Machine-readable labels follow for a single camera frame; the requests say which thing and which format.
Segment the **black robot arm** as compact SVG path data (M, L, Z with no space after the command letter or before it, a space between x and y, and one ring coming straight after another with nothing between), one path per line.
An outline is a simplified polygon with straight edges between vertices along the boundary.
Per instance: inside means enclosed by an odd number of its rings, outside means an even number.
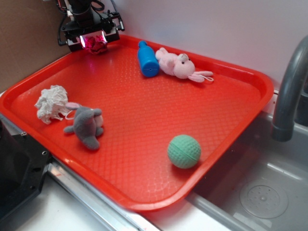
M56 6L64 15L58 27L58 45L68 46L71 52L86 49L101 53L107 44L120 39L125 27L112 0L113 10L101 0L57 0Z

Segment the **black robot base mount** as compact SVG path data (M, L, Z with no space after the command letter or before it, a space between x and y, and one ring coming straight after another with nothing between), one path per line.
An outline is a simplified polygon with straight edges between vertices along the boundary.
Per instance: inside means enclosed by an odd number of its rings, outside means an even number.
M30 135L12 135L0 124L0 220L42 190L50 152Z

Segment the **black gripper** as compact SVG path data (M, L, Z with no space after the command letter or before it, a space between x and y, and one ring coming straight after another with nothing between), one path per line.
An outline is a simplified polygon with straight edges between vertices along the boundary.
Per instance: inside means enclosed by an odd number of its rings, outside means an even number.
M119 31L125 31L125 27L119 13L93 13L92 20L86 21L74 15L74 21L60 26L60 31L64 32L70 51L75 52L85 48L84 36L98 32L105 42L111 43L120 40Z

